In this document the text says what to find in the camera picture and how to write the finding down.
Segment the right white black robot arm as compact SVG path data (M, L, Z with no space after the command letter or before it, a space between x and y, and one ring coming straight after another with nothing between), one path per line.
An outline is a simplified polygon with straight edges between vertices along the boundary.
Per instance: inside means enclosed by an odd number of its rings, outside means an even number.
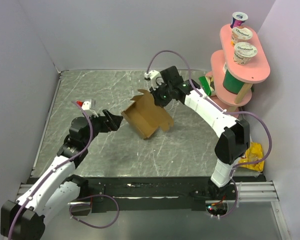
M150 93L156 106L165 107L171 100L181 102L196 112L218 137L214 148L217 162L210 180L208 193L213 199L226 194L226 185L232 178L232 169L250 146L250 125L228 115L192 79L184 80L175 66L161 71L145 72L151 83Z

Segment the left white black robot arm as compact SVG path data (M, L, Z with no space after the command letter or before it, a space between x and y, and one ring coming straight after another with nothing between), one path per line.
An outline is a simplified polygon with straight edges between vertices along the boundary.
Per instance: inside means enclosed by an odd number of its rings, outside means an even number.
M88 154L99 133L117 131L123 120L104 109L103 115L85 110L72 120L69 133L48 169L16 201L1 207L0 233L9 240L39 240L47 225L69 202L84 201L88 180L73 172Z

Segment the brown cardboard box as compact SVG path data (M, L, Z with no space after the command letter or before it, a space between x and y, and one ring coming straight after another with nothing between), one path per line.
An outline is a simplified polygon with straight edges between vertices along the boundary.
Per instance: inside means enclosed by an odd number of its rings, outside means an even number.
M139 89L140 95L133 96L132 104L121 112L123 118L142 139L150 138L157 129L164 132L174 126L171 115L161 106L155 105L153 95L146 89Z

